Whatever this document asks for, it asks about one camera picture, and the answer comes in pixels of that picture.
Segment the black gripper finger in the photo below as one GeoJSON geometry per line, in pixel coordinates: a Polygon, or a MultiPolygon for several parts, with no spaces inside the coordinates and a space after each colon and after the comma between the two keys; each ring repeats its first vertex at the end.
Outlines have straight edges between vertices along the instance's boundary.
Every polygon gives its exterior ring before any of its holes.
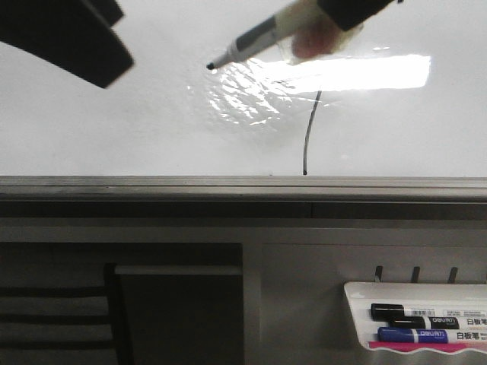
{"type": "Polygon", "coordinates": [[[1,41],[106,88],[134,65],[123,15],[116,1],[2,1],[1,41]]]}
{"type": "Polygon", "coordinates": [[[341,30],[351,30],[392,2],[393,0],[318,0],[317,5],[341,30]]]}

